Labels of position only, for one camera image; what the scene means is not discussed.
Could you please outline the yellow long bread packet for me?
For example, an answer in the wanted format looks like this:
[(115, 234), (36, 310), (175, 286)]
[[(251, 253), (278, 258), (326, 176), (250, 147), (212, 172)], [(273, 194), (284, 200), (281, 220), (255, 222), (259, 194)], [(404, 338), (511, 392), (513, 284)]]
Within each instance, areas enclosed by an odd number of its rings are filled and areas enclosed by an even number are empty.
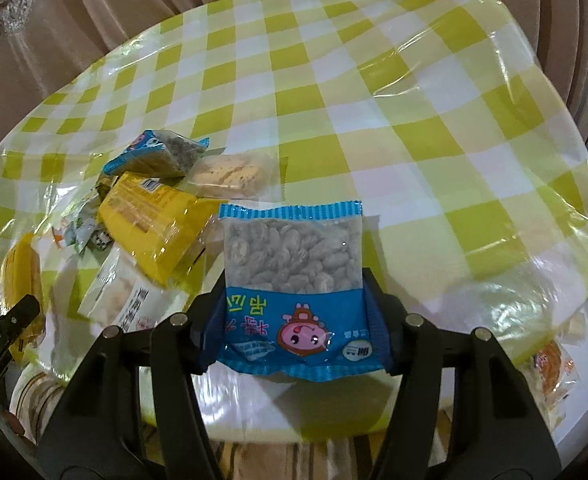
[(34, 234), (28, 232), (10, 249), (0, 269), (0, 315), (6, 315), (26, 295), (39, 304), (35, 318), (10, 345), (10, 353), (17, 364), (22, 364), (27, 347), (44, 333), (40, 258), (32, 248)]

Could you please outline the white macadamia nut packet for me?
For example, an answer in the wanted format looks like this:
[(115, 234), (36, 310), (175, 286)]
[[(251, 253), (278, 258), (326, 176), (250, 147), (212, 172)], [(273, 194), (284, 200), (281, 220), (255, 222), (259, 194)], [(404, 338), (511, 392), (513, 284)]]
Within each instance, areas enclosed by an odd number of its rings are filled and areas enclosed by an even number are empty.
[(78, 314), (103, 327), (116, 325), (130, 333), (154, 328), (186, 304), (186, 292), (156, 285), (129, 252), (113, 245), (81, 300)]

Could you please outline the yellow white wafer packet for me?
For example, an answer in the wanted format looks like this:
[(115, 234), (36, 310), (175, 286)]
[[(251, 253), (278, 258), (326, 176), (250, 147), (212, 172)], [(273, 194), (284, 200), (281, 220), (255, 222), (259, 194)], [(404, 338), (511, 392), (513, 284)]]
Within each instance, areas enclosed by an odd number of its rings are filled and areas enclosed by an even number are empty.
[(219, 200), (192, 195), (156, 178), (125, 172), (105, 196), (98, 218), (110, 237), (161, 286), (193, 266)]

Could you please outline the blue sunflower seed packet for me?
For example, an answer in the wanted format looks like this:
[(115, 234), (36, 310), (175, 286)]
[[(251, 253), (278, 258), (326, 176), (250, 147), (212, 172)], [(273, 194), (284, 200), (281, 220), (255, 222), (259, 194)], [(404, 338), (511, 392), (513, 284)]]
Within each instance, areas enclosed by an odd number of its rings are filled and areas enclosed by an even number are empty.
[(308, 382), (385, 370), (387, 328), (363, 277), (359, 200), (251, 209), (223, 204), (224, 285), (205, 363)]

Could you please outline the clear round cookie packet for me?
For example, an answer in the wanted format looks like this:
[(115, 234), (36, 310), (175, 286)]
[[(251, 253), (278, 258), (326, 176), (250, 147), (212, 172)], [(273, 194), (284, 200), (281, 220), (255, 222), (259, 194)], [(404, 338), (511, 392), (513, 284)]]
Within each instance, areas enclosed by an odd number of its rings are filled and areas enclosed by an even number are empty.
[(187, 174), (183, 188), (221, 200), (275, 203), (282, 197), (280, 165), (266, 153), (205, 156)]

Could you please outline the striped sofa cushion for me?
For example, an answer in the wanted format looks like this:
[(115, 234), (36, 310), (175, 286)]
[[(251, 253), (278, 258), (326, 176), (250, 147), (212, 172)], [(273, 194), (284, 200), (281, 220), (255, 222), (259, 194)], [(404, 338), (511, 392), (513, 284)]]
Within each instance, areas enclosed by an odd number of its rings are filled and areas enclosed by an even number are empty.
[[(18, 376), (10, 396), (10, 412), (37, 443), (65, 390), (62, 380), (36, 364)], [(210, 436), (226, 479), (365, 479), (383, 443), (382, 431), (353, 438), (319, 442), (265, 442)]]

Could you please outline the orange pastry packet in box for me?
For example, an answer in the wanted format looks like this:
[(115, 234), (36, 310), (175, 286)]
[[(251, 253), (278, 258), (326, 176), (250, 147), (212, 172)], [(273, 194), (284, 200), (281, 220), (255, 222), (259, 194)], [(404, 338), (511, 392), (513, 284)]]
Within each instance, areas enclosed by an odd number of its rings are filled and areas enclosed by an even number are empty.
[(579, 382), (574, 360), (552, 340), (522, 367), (522, 374), (548, 429), (554, 431), (565, 419), (566, 401)]

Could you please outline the green white checkered tablecloth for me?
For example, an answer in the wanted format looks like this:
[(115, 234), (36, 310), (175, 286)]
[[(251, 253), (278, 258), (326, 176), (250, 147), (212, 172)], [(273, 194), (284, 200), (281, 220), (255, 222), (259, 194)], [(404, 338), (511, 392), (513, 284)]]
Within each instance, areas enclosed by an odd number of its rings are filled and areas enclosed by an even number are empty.
[(94, 256), (55, 217), (149, 127), (280, 157), (289, 204), (359, 200), (365, 264), (434, 324), (522, 361), (588, 298), (588, 152), (500, 0), (220, 0), (92, 64), (0, 144), (0, 261), (36, 233), (47, 329), (26, 362), (70, 379)]

